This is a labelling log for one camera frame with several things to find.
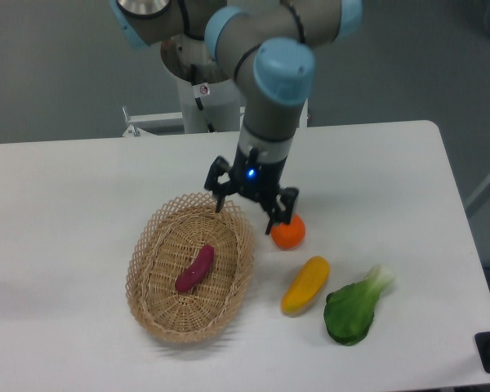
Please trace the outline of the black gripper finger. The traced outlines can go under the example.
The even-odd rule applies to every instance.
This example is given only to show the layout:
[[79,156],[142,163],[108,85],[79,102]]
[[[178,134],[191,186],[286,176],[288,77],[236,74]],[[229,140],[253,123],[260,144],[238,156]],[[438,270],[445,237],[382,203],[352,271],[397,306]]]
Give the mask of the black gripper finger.
[[[204,189],[212,193],[216,202],[216,213],[221,212],[225,198],[235,192],[231,172],[232,167],[229,162],[221,156],[218,156],[209,167]],[[230,178],[226,182],[220,183],[219,179],[223,175],[229,175]]]
[[265,229],[266,235],[269,235],[275,226],[289,225],[292,222],[299,193],[299,189],[295,187],[279,188],[274,193],[274,197],[269,201],[266,210],[269,216]]

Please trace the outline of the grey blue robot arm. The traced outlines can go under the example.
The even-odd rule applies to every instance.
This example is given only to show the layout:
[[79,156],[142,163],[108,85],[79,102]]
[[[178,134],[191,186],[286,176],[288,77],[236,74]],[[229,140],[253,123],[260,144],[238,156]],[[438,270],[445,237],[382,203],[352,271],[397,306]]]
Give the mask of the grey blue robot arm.
[[127,40],[148,47],[184,36],[204,51],[185,51],[189,76],[211,61],[246,100],[232,163],[217,158],[205,188],[218,206],[239,194],[259,203],[269,225],[292,220],[299,191],[279,184],[310,96],[313,49],[353,33],[361,24],[360,1],[281,1],[253,16],[226,1],[113,1],[111,10]]

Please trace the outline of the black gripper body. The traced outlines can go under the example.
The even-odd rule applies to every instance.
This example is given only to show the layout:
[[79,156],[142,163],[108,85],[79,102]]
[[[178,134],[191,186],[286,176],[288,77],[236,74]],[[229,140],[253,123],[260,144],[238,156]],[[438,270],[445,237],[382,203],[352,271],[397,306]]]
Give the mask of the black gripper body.
[[236,150],[231,172],[234,193],[259,203],[266,212],[269,201],[281,188],[279,181],[287,159],[276,163],[260,163],[259,154],[255,149],[252,151],[252,161],[249,162],[249,155],[242,152],[240,148]]

